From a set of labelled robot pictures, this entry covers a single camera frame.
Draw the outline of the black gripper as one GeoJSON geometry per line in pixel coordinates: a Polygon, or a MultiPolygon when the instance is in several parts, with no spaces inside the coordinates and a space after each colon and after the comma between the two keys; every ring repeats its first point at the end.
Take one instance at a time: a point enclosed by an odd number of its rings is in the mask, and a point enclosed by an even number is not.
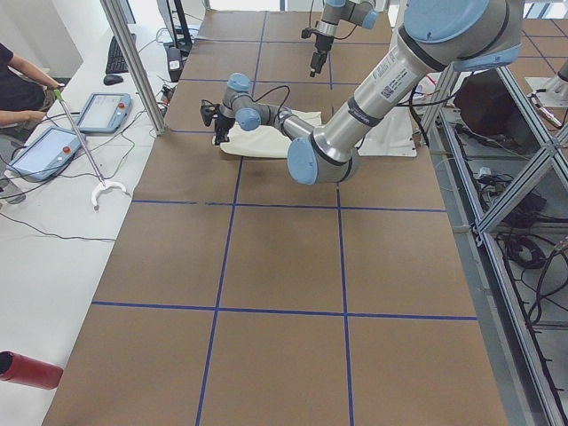
{"type": "Polygon", "coordinates": [[[230,141],[228,135],[229,130],[234,126],[234,119],[227,117],[223,114],[218,114],[215,124],[216,135],[214,137],[214,144],[221,145],[230,141]]]}
{"type": "Polygon", "coordinates": [[[326,63],[326,55],[328,55],[331,51],[334,42],[334,37],[332,35],[321,34],[320,32],[316,32],[315,35],[316,52],[312,54],[309,73],[310,77],[315,77],[321,73],[322,68],[326,63]]]}

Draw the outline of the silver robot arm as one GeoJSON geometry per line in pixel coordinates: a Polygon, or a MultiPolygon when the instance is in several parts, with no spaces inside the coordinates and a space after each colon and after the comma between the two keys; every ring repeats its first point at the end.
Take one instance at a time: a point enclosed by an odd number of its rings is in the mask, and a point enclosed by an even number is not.
{"type": "Polygon", "coordinates": [[[377,17],[375,1],[324,1],[316,26],[304,28],[301,34],[303,39],[310,38],[312,35],[316,37],[315,52],[312,54],[310,63],[310,77],[321,73],[334,40],[337,39],[336,31],[341,21],[353,24],[354,28],[372,29],[377,17]]]}
{"type": "Polygon", "coordinates": [[[205,125],[215,127],[215,145],[242,130],[272,126],[289,137],[287,164],[300,184],[339,183],[359,166],[357,143],[410,95],[428,73],[502,67],[521,50],[521,1],[410,1],[396,43],[341,108],[314,127],[284,106],[266,105],[249,94],[250,80],[234,73],[218,104],[201,103],[205,125]]]}

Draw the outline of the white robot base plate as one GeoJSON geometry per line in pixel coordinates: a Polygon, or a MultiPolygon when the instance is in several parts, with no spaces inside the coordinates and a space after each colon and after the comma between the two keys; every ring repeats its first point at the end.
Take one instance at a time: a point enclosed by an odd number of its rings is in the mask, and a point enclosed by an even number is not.
{"type": "Polygon", "coordinates": [[[391,110],[359,143],[362,156],[415,157],[410,114],[403,108],[391,110]]]}

